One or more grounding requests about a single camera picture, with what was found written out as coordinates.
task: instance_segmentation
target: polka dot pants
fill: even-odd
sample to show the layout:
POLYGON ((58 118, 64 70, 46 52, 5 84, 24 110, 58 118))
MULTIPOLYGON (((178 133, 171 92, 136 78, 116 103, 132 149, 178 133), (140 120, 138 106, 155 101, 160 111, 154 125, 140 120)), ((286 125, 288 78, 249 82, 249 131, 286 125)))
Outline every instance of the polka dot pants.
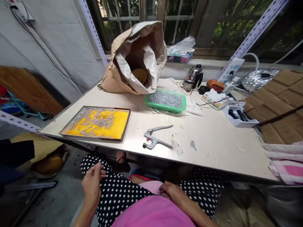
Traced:
MULTIPOLYGON (((99 226, 111 226, 126 208, 153 194, 115 172, 103 154, 86 155, 80 163, 82 173, 85 175, 98 162, 104 165, 106 178, 100 181, 102 195, 96 215, 99 226)), ((213 218, 223 188, 221 177, 221 173, 195 168, 190 180, 182 181, 179 186, 210 218, 213 218)))

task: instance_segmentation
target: brown paper bag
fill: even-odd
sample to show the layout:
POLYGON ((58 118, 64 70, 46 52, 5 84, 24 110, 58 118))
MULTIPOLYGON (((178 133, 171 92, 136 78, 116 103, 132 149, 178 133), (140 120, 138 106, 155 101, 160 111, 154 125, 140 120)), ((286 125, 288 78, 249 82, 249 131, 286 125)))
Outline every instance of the brown paper bag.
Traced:
POLYGON ((161 21, 135 24, 120 34, 111 47, 112 61, 106 68, 101 87, 107 92, 154 93, 167 60, 167 48, 161 21), (142 85, 131 73, 137 68, 147 72, 142 85))

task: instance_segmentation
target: person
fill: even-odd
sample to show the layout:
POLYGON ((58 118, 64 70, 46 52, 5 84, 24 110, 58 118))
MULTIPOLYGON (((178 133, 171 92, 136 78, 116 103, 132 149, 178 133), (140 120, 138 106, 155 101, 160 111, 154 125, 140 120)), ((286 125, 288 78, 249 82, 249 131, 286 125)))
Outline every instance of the person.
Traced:
POLYGON ((178 185, 165 181, 159 196, 115 172, 103 154, 86 155, 80 167, 84 204, 74 227, 89 227, 95 214, 99 226, 217 226, 220 172, 194 168, 178 185))

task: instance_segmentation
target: yellow tray liner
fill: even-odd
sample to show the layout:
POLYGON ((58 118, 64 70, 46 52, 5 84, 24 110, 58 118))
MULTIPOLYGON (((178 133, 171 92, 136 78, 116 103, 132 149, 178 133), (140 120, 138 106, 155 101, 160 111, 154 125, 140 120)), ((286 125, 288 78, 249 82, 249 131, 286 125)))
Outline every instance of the yellow tray liner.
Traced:
MULTIPOLYGON (((84 122, 84 118, 83 118, 83 119, 81 119, 81 121, 79 121, 78 125, 75 125, 73 130, 69 129, 66 134, 75 135, 75 136, 90 137, 90 136, 81 135, 80 132, 85 130, 85 129, 87 129, 86 130, 87 132, 90 132, 91 130, 93 130, 93 128, 96 128, 96 130, 93 130, 95 133, 97 133, 96 136, 104 135, 104 136, 110 136, 111 138, 121 139, 124 128, 126 126, 126 121, 127 121, 129 112, 104 111, 104 112, 102 112, 101 115, 102 116, 109 116, 110 113, 114 113, 113 116, 115 116, 115 118, 113 120, 114 125, 111 126, 110 129, 106 129, 106 128, 103 128, 103 127, 98 128, 97 125, 94 125, 91 128, 88 128, 91 125, 87 125, 87 126, 80 125, 84 122)), ((89 115, 90 119, 94 119, 93 115, 95 115, 95 114, 96 114, 95 110, 92 110, 92 114, 89 115)))

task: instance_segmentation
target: striped cloth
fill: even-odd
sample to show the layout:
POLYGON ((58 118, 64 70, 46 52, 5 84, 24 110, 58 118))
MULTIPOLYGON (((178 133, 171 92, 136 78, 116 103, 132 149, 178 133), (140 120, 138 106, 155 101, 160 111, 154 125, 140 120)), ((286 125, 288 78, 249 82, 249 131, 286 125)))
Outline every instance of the striped cloth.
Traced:
POLYGON ((265 155, 272 161, 269 169, 285 184, 303 184, 303 143, 264 144, 265 155))

